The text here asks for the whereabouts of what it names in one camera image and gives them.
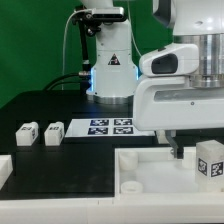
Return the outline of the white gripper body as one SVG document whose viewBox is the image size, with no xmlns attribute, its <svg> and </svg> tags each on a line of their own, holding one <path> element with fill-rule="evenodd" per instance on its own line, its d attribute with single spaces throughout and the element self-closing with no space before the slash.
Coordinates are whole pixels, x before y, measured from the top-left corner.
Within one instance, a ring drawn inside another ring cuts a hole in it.
<svg viewBox="0 0 224 224">
<path fill-rule="evenodd" d="M 142 75 L 133 124 L 140 131 L 224 128 L 224 88 L 190 88 L 184 76 Z"/>
</svg>

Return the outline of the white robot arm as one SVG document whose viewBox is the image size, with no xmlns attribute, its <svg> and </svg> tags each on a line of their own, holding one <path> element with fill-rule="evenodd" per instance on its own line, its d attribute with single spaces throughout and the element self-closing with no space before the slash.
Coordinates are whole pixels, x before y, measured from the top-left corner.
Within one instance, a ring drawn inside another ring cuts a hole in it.
<svg viewBox="0 0 224 224">
<path fill-rule="evenodd" d="M 96 37 L 87 95 L 100 103 L 133 100 L 140 131 L 224 127 L 224 0 L 153 0 L 171 44 L 132 61 L 131 24 L 113 0 L 81 0 Z"/>
</svg>

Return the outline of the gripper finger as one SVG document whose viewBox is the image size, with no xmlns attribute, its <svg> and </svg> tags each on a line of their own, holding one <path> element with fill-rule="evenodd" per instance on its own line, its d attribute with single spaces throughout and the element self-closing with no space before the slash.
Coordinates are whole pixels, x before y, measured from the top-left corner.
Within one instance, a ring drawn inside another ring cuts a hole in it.
<svg viewBox="0 0 224 224">
<path fill-rule="evenodd" d="M 184 158 L 184 148 L 180 146 L 176 141 L 176 132 L 172 130 L 165 131 L 165 138 L 171 146 L 171 154 L 175 159 L 183 159 Z"/>
</svg>

